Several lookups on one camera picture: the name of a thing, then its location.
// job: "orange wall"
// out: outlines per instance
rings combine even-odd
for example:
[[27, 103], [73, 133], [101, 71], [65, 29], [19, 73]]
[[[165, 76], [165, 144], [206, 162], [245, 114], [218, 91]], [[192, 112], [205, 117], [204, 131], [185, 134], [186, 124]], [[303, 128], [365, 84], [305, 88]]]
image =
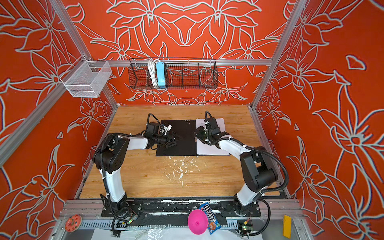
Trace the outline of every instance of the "orange wall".
[[[95, 60], [184, 56], [271, 58], [292, 11], [292, 0], [63, 0]], [[266, 66], [219, 68], [214, 90], [133, 90], [126, 68], [114, 68], [109, 88], [118, 103], [248, 104]]]
[[0, 239], [48, 239], [111, 114], [103, 93], [59, 99], [0, 170]]
[[[0, 144], [79, 53], [49, 1], [0, 3]], [[104, 94], [58, 100], [0, 168], [0, 239], [48, 239], [112, 114]]]
[[310, 0], [257, 106], [316, 239], [383, 239], [384, 5]]
[[0, 144], [80, 56], [49, 1], [0, 3]]

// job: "yellow sponge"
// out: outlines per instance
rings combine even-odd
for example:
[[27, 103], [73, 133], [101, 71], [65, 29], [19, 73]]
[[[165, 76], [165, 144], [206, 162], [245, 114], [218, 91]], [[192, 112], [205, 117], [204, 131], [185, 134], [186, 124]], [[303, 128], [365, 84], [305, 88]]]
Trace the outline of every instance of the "yellow sponge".
[[283, 218], [283, 236], [291, 238], [291, 225], [292, 218], [290, 216], [284, 215]]

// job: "stack of paper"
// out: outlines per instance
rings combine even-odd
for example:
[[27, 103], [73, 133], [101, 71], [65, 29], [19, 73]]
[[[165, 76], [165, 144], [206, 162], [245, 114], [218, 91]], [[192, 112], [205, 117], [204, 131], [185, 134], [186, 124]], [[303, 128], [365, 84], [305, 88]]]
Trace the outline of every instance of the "stack of paper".
[[[203, 126], [205, 119], [196, 119], [196, 128]], [[224, 119], [216, 118], [216, 122], [218, 127], [220, 128], [220, 132], [225, 132]], [[197, 155], [229, 155], [229, 152], [224, 151], [223, 149], [218, 149], [216, 146], [209, 146], [208, 144], [204, 144], [199, 140], [196, 141], [196, 153]]]

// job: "toy donut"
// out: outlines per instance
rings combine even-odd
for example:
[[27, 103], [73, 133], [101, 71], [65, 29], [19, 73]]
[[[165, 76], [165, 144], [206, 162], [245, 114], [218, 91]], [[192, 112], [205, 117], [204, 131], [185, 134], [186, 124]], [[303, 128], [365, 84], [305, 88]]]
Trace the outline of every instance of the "toy donut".
[[80, 215], [76, 214], [70, 217], [65, 223], [65, 230], [67, 232], [73, 232], [79, 229], [82, 218]]

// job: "wooden surface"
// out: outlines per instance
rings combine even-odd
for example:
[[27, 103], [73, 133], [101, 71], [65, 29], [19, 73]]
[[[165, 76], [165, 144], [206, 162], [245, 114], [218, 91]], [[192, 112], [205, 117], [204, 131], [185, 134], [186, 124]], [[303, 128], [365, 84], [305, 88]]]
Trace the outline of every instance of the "wooden surface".
[[[121, 106], [109, 132], [140, 133], [146, 128], [148, 113], [161, 121], [204, 118], [206, 110], [215, 118], [223, 118], [226, 131], [234, 138], [260, 146], [247, 106]], [[234, 156], [156, 157], [155, 154], [151, 149], [127, 151], [121, 178], [128, 197], [233, 196], [244, 184], [240, 161]], [[99, 198], [100, 193], [106, 194], [100, 172], [93, 166], [80, 197]], [[279, 192], [268, 194], [279, 195]]]

